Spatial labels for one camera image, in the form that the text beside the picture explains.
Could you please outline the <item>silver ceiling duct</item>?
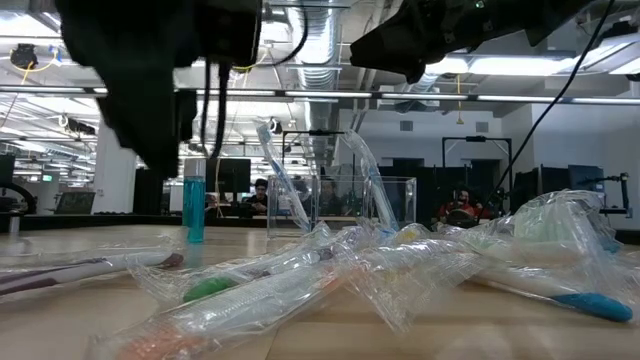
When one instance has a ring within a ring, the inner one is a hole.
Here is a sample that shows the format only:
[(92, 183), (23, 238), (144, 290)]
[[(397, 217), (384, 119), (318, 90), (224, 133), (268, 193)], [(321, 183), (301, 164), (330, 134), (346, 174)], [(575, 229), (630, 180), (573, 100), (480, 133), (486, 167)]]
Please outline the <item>silver ceiling duct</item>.
[[(286, 14), (292, 41), (303, 41), (295, 57), (298, 88), (306, 91), (329, 91), (337, 88), (339, 72), (332, 67), (339, 62), (340, 11), (322, 7), (315, 0), (295, 0)], [(339, 105), (335, 99), (309, 99), (302, 105), (303, 120), (298, 135), (305, 159), (320, 174), (332, 165), (339, 129)]]

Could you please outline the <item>white building column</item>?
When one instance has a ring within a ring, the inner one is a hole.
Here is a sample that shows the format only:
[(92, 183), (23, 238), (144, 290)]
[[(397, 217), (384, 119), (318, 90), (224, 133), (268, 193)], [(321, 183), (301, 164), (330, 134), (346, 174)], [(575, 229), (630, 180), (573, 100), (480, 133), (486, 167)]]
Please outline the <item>white building column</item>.
[(101, 121), (93, 182), (93, 213), (133, 210), (137, 155), (122, 148), (115, 132)]

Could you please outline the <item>overhead light bar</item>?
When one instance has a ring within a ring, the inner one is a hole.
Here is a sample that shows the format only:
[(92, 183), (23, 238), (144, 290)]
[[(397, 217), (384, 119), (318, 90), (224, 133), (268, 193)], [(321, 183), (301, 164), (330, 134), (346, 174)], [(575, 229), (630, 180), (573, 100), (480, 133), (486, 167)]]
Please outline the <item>overhead light bar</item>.
[[(106, 96), (104, 87), (71, 87), (71, 86), (26, 86), (0, 85), (0, 93), (24, 93), (71, 97)], [(399, 92), (366, 92), (335, 90), (264, 90), (264, 89), (231, 89), (229, 97), (235, 98), (292, 98), (292, 99), (350, 99), (350, 100), (394, 100), (394, 101), (455, 101), (483, 103), (533, 103), (551, 104), (554, 97), (521, 96), (521, 95), (483, 95), (483, 94), (449, 94), (449, 93), (399, 93)], [(557, 101), (562, 105), (602, 105), (602, 106), (640, 106), (640, 98), (622, 97), (562, 97)]]

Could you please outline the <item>purple white toothbrush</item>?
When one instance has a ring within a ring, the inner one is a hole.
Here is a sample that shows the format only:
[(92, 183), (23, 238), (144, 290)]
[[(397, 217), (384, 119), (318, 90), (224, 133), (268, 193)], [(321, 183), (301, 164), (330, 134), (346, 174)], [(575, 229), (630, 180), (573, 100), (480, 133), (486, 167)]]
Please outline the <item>purple white toothbrush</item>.
[(0, 250), (0, 297), (126, 271), (132, 266), (166, 267), (183, 261), (183, 245), (168, 237), (103, 242), (80, 250)]

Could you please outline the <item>black metal frame stand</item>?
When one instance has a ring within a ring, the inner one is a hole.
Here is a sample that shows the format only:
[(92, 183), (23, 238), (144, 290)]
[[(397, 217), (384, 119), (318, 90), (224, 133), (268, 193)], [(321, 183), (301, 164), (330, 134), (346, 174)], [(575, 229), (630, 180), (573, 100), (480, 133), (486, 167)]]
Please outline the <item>black metal frame stand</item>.
[(486, 200), (490, 200), (495, 197), (498, 190), (502, 187), (502, 183), (507, 181), (508, 187), (512, 187), (513, 183), (513, 162), (514, 162), (514, 151), (513, 144), (511, 138), (504, 137), (486, 137), (483, 135), (470, 135), (464, 137), (442, 137), (441, 138), (441, 167), (443, 169), (447, 168), (447, 155), (453, 150), (456, 145), (452, 145), (450, 147), (447, 146), (448, 141), (454, 141), (455, 143), (465, 142), (465, 143), (493, 143), (497, 148), (499, 148), (503, 153), (507, 155), (508, 164), (504, 172), (502, 173), (500, 179), (495, 183), (493, 190), (486, 196)]

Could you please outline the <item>blue grip toothbrush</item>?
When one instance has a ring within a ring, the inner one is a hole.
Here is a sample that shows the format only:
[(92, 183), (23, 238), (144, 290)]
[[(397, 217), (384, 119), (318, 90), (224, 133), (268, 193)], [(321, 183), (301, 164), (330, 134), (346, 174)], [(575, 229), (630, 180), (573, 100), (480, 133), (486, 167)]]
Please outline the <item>blue grip toothbrush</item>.
[(305, 233), (311, 231), (311, 222), (306, 215), (302, 202), (296, 192), (291, 177), (287, 173), (281, 160), (281, 154), (277, 151), (269, 125), (262, 120), (254, 123), (259, 142), (263, 148), (264, 157), (271, 166), (276, 178), (284, 189), (284, 194), (289, 201), (289, 208), (294, 223)]

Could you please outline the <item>person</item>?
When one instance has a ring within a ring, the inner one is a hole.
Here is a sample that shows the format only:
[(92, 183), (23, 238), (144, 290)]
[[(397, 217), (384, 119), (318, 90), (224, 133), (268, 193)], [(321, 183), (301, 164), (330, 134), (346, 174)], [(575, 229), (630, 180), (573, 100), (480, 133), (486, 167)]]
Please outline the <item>person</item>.
[(251, 215), (266, 215), (268, 210), (268, 181), (259, 178), (255, 181), (255, 193), (245, 201)]
[(337, 184), (331, 178), (321, 183), (319, 213), (321, 216), (344, 216), (346, 213), (346, 205), (338, 196)]
[(478, 224), (484, 207), (468, 190), (455, 190), (454, 199), (438, 210), (438, 220), (446, 225), (471, 228)]

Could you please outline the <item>green bristle white toothbrush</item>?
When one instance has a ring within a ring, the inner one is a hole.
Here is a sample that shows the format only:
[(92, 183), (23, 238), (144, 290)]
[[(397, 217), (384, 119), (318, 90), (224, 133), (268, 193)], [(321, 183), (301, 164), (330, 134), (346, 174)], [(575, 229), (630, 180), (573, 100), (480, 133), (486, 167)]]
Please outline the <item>green bristle white toothbrush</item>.
[(440, 224), (437, 232), (516, 266), (569, 266), (621, 249), (602, 208), (595, 192), (554, 191), (526, 202), (512, 215), (468, 229)]

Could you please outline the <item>teal mouthwash bottle white cap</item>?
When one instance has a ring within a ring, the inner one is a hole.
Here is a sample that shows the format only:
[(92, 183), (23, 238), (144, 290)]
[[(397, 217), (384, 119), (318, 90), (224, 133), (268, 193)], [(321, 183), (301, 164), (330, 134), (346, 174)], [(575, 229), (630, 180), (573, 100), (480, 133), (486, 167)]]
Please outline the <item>teal mouthwash bottle white cap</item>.
[(187, 227), (189, 244), (204, 241), (206, 203), (206, 160), (185, 160), (183, 182), (183, 225)]

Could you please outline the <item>blue handle end toothbrush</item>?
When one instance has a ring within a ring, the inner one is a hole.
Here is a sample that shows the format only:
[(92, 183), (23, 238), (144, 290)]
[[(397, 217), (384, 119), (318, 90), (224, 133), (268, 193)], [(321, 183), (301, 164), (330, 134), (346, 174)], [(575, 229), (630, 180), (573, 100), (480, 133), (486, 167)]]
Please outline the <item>blue handle end toothbrush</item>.
[(577, 290), (562, 284), (556, 278), (530, 270), (487, 268), (478, 272), (471, 280), (613, 322), (630, 323), (634, 318), (632, 308), (619, 300), (596, 291)]

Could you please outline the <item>black room partition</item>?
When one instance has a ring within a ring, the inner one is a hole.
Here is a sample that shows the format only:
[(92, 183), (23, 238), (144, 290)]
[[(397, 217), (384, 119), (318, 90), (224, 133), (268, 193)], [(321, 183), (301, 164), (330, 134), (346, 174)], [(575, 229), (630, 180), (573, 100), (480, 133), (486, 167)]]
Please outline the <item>black room partition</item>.
[(133, 213), (159, 215), (163, 193), (163, 179), (154, 171), (138, 168), (135, 173)]

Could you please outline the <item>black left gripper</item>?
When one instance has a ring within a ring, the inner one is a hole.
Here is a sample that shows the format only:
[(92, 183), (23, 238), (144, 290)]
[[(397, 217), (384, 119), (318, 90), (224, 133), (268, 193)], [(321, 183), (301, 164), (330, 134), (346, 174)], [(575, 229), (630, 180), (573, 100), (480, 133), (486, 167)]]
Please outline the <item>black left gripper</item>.
[[(93, 68), (108, 89), (97, 104), (119, 145), (158, 175), (176, 176), (178, 135), (193, 137), (196, 92), (179, 90), (174, 109), (173, 71), (198, 56), (195, 1), (55, 0), (55, 7), (72, 60)], [(134, 91), (144, 96), (124, 98)]]

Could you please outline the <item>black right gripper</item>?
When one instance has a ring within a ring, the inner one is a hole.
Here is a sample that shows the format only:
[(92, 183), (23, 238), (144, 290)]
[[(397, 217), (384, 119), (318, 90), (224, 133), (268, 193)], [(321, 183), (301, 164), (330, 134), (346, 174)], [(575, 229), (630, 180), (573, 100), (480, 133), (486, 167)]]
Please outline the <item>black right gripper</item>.
[(524, 0), (406, 0), (386, 22), (350, 45), (353, 66), (401, 74), (409, 83), (426, 65), (462, 48), (523, 30)]

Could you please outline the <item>dark monitor group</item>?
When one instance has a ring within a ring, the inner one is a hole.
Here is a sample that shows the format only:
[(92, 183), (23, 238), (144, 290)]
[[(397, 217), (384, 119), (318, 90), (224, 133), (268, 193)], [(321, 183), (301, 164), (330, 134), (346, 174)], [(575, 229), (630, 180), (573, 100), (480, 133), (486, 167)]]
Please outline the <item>dark monitor group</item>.
[(510, 193), (510, 212), (515, 213), (529, 200), (549, 192), (569, 189), (603, 193), (604, 182), (596, 182), (603, 177), (601, 167), (587, 165), (568, 165), (565, 168), (541, 165), (528, 172), (518, 172)]

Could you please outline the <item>mint bristle green grip toothbrush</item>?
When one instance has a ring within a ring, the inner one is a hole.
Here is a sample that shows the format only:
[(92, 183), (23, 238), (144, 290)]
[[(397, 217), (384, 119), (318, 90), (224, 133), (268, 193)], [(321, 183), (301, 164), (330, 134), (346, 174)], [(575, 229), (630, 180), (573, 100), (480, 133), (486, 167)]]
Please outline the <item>mint bristle green grip toothbrush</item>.
[(370, 148), (354, 130), (347, 130), (341, 137), (351, 151), (360, 158), (361, 173), (371, 182), (371, 190), (380, 222), (384, 227), (398, 231), (399, 224), (384, 188), (376, 159)]

